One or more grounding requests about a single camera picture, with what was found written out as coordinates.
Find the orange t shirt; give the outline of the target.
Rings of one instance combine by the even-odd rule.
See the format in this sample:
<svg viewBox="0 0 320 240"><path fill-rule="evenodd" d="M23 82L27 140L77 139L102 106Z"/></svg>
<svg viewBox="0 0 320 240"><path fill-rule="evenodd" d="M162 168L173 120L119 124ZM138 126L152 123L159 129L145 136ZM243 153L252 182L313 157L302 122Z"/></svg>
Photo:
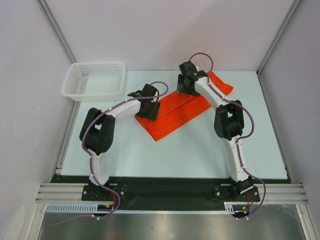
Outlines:
<svg viewBox="0 0 320 240"><path fill-rule="evenodd" d="M201 95L192 96L172 92L160 100L160 108L155 121L138 117L135 119L155 140L161 140L184 124L211 108Z"/></svg>

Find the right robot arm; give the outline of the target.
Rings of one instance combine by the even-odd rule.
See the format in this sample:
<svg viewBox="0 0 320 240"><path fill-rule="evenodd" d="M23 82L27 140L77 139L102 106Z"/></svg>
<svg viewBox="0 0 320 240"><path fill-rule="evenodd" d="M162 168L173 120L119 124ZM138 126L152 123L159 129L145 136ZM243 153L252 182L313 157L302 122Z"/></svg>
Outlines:
<svg viewBox="0 0 320 240"><path fill-rule="evenodd" d="M252 176L248 174L242 148L245 127L243 106L239 100L230 100L211 83L210 75L189 60L179 65L178 94L202 96L215 110L213 128L223 139L230 165L230 186L228 196L242 201L253 190Z"/></svg>

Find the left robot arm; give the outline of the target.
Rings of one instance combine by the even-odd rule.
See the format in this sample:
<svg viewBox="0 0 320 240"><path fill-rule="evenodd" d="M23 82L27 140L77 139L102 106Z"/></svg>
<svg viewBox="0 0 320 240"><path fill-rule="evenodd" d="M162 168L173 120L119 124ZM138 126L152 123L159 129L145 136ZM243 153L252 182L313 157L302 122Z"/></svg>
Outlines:
<svg viewBox="0 0 320 240"><path fill-rule="evenodd" d="M113 200L119 203L123 199L125 189L108 185L110 173L104 155L113 144L117 123L131 116L152 121L157 119L162 94L154 84L145 84L141 90L129 93L125 100L106 110L95 107L88 110L79 134L81 147L89 157L90 169L90 183L81 196L83 201Z"/></svg>

